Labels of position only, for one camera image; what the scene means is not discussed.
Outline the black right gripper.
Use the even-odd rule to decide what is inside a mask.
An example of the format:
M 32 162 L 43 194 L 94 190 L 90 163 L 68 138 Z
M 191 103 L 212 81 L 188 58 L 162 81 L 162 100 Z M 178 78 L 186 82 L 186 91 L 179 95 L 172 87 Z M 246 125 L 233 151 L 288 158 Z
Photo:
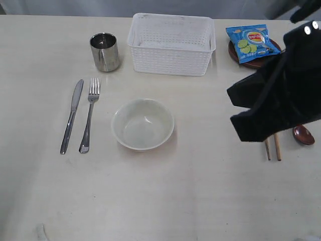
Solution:
M 243 142 L 320 120 L 320 54 L 278 54 L 227 89 L 234 106 L 248 110 L 230 120 Z

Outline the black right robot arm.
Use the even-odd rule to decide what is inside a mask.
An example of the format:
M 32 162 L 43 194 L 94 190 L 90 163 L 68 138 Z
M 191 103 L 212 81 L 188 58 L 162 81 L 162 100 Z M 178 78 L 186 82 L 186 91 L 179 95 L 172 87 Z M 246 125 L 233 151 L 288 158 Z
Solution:
M 283 41 L 284 51 L 227 90 L 233 105 L 245 108 L 230 118 L 243 142 L 320 119 L 320 25 L 305 22 Z

